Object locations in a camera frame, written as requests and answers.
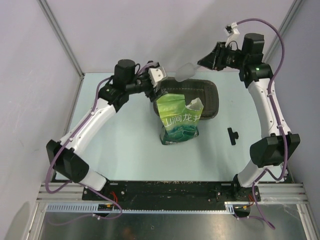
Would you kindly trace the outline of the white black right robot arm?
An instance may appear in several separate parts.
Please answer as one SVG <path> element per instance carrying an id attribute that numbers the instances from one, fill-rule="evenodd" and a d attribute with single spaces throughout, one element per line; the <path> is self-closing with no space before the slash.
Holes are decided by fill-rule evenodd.
<path id="1" fill-rule="evenodd" d="M 282 165 L 281 174 L 271 177 L 280 181 L 284 178 L 288 160 L 301 142 L 300 136 L 293 134 L 282 114 L 273 81 L 271 66 L 263 62 L 264 35 L 247 33 L 242 48 L 233 49 L 231 43 L 238 38 L 237 33 L 229 34 L 226 41 L 216 43 L 212 52 L 197 64 L 209 70 L 222 71 L 229 67 L 239 71 L 240 81 L 251 95 L 260 122 L 261 139 L 249 149 L 250 161 L 234 177 L 237 183 L 230 188 L 231 196 L 242 201 L 271 167 Z"/>

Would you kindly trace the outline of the black bag clip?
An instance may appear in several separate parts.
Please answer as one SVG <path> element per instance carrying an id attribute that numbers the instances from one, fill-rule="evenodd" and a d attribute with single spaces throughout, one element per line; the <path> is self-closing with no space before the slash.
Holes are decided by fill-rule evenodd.
<path id="1" fill-rule="evenodd" d="M 229 135 L 231 145 L 235 146 L 237 144 L 237 140 L 239 139 L 239 133 L 237 131 L 233 131 L 231 127 L 227 128 L 227 132 Z"/>

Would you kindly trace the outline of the clear plastic scoop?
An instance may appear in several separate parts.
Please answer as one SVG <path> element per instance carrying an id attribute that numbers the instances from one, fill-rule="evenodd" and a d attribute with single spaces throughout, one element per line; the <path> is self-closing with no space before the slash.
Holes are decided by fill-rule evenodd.
<path id="1" fill-rule="evenodd" d="M 196 63 L 191 63 L 191 62 L 186 63 L 175 72 L 174 79 L 177 82 L 183 82 L 193 77 L 199 68 L 200 68 L 200 65 Z"/>

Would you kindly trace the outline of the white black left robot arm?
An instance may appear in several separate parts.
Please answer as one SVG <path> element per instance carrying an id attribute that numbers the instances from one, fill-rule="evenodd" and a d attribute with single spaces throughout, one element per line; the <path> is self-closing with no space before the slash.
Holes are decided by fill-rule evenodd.
<path id="1" fill-rule="evenodd" d="M 158 62 L 149 61 L 140 66 L 130 59 L 119 60 L 113 75 L 96 87 L 93 106 L 87 114 L 60 140 L 47 143 L 50 167 L 46 182 L 52 171 L 56 171 L 70 182 L 93 189 L 98 199 L 107 199 L 111 193 L 109 180 L 82 159 L 83 151 L 100 128 L 128 102 L 130 95 L 144 93 L 152 103 L 163 96 L 165 91 L 160 83 L 167 77 Z"/>

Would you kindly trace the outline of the green litter bag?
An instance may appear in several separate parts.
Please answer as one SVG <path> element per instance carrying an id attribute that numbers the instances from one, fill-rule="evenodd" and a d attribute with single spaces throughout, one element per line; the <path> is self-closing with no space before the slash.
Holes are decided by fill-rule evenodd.
<path id="1" fill-rule="evenodd" d="M 183 94 L 168 93 L 156 101 L 163 124 L 160 141 L 163 145 L 174 145 L 189 141 L 199 135 L 198 124 L 204 109 L 199 97 L 186 104 Z"/>

